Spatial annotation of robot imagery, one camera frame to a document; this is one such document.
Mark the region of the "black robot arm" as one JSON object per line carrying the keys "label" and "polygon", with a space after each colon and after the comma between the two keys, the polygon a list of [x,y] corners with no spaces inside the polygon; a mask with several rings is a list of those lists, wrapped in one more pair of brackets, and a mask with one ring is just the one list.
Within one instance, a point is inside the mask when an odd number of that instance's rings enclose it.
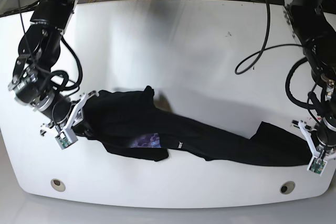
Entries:
{"label": "black robot arm", "polygon": [[[313,141],[325,151],[335,148],[335,29],[327,21],[323,0],[285,0],[285,10],[292,30],[303,47],[304,58],[290,69],[285,91],[295,105],[316,111],[321,119],[316,124]],[[309,91],[305,102],[299,101],[290,91],[295,70],[308,62],[315,87],[321,87],[321,97]]]}
{"label": "black robot arm", "polygon": [[[24,29],[18,46],[18,57],[8,85],[15,99],[30,105],[51,120],[51,126],[69,119],[74,107],[63,91],[78,91],[83,79],[82,66],[74,50],[64,39],[64,33],[78,0],[39,0]],[[74,57],[78,78],[73,81],[64,70],[52,71],[64,44]]]}

